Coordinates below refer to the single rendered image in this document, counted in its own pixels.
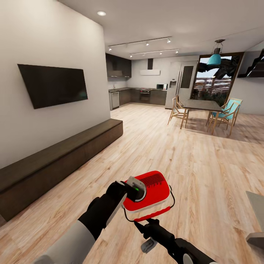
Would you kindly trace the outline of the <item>radio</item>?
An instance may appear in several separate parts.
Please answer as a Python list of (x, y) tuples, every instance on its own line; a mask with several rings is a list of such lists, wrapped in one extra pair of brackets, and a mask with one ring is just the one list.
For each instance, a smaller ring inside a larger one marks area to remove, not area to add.
[[(147, 173), (135, 176), (135, 178), (143, 182), (145, 187), (144, 189), (140, 189), (138, 186), (134, 184), (132, 185), (132, 187), (137, 189), (139, 192), (135, 201), (126, 198), (125, 202), (122, 204), (122, 208), (124, 210), (127, 210), (131, 213), (137, 213), (166, 202), (170, 196), (170, 193), (172, 194), (172, 187), (168, 185), (164, 175), (158, 170), (149, 171)], [(173, 199), (175, 204), (174, 196)], [(148, 220), (150, 218), (156, 217), (157, 215), (163, 214), (169, 211), (174, 206), (174, 204), (167, 207), (166, 209), (161, 210), (160, 212), (151, 213), (147, 216), (135, 219), (133, 222)]]

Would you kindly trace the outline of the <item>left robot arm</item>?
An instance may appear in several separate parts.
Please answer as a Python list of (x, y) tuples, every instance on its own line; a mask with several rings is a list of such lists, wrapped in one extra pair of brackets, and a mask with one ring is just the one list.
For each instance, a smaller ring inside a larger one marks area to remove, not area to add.
[(87, 211), (53, 244), (31, 264), (82, 264), (92, 246), (105, 229), (126, 198), (136, 200), (138, 190), (145, 184), (130, 176), (126, 182), (115, 181), (106, 194), (96, 197)]

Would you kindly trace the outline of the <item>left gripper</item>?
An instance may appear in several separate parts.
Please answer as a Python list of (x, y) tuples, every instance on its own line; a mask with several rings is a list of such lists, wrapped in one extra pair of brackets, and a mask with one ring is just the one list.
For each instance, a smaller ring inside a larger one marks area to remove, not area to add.
[(129, 193), (127, 194), (127, 198), (129, 198), (132, 201), (136, 200), (136, 197), (138, 196), (138, 190), (131, 187), (130, 185), (126, 184), (126, 182), (121, 181), (121, 183), (124, 183), (125, 185), (127, 185)]

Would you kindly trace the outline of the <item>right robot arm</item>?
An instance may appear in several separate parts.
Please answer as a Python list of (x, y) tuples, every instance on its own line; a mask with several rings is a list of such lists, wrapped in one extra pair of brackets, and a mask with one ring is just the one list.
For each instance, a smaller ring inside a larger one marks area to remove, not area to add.
[(170, 256), (178, 264), (218, 264), (190, 242), (182, 238), (175, 238), (173, 234), (159, 225), (159, 219), (150, 218), (147, 221), (149, 224), (146, 225), (134, 221), (135, 226), (144, 234), (144, 239), (150, 238), (141, 245), (143, 253), (147, 254), (156, 247), (157, 243), (160, 243), (167, 248)]

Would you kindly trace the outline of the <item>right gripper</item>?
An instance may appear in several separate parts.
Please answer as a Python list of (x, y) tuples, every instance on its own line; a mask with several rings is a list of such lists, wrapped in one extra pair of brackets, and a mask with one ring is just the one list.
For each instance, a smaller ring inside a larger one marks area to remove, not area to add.
[(158, 243), (160, 242), (161, 235), (164, 232), (165, 228), (162, 228), (159, 225), (159, 219), (150, 218), (147, 220), (149, 224), (141, 225), (138, 222), (134, 221), (135, 226), (139, 229), (139, 231), (144, 234), (144, 239), (148, 239), (153, 237)]

